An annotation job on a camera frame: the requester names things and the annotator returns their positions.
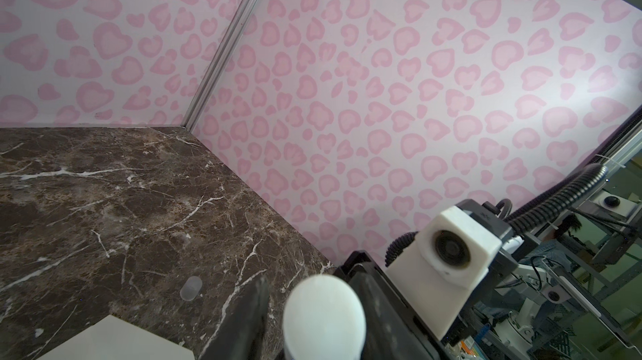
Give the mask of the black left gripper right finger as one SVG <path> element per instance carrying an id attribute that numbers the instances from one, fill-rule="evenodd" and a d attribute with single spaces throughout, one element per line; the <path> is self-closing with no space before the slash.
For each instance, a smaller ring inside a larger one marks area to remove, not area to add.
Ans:
<path id="1" fill-rule="evenodd" d="M 350 279 L 364 309 L 363 359 L 445 359 L 446 354 L 415 323 L 410 309 L 378 275 L 357 272 Z"/>

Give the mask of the translucent glue stick cap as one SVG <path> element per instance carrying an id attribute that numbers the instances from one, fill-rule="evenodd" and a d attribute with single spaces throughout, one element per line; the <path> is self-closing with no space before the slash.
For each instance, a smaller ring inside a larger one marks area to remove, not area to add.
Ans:
<path id="1" fill-rule="evenodd" d="M 189 276 L 180 289 L 180 298 L 183 301 L 195 300 L 203 286 L 203 281 L 199 276 Z"/>

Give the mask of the white glue stick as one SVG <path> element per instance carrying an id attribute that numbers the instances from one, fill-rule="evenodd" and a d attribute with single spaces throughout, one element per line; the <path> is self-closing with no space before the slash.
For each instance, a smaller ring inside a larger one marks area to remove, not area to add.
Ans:
<path id="1" fill-rule="evenodd" d="M 359 359 L 366 339 L 364 308 L 336 276 L 317 275 L 291 291 L 283 315 L 284 358 Z"/>

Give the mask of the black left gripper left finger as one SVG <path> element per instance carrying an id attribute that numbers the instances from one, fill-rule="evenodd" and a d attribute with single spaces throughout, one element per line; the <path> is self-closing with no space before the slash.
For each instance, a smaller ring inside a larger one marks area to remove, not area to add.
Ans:
<path id="1" fill-rule="evenodd" d="M 242 292 L 200 359 L 260 359 L 268 314 L 269 282 L 261 276 Z"/>

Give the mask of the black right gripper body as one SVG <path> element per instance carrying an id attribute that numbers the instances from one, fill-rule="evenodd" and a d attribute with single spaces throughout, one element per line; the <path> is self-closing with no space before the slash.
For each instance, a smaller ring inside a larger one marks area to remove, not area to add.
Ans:
<path id="1" fill-rule="evenodd" d="M 358 273 L 365 273 L 381 280 L 387 279 L 384 270 L 367 251 L 353 251 L 348 259 L 334 270 L 333 275 L 342 280 L 351 280 Z"/>

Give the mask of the cream white envelope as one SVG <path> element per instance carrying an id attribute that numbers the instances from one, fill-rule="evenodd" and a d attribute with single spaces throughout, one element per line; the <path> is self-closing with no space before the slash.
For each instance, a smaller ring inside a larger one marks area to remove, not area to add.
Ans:
<path id="1" fill-rule="evenodd" d="M 194 359 L 193 352 L 108 316 L 39 359 Z"/>

